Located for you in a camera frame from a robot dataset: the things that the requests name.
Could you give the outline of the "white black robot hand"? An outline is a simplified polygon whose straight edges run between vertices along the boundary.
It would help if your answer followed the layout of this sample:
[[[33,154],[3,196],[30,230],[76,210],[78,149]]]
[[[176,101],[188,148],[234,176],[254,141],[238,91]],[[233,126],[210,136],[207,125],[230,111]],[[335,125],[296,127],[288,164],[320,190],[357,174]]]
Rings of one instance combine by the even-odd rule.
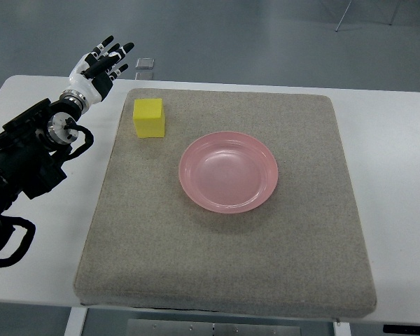
[[[128,68],[123,60],[134,48],[133,42],[112,45],[113,40],[112,35],[108,36],[82,56],[69,75],[67,90],[81,94],[87,106],[102,102],[111,91],[114,80]]]

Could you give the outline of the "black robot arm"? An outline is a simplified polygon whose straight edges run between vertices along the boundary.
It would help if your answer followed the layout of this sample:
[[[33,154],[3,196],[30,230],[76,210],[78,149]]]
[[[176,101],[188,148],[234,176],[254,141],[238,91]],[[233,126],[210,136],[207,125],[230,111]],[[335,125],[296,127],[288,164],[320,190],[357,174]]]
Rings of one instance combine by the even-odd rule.
[[[94,143],[78,125],[89,109],[83,94],[64,91],[59,100],[44,99],[3,126],[0,133],[0,268],[18,263],[36,232],[31,221],[4,216],[20,193],[29,199],[50,192],[67,175],[62,165]]]

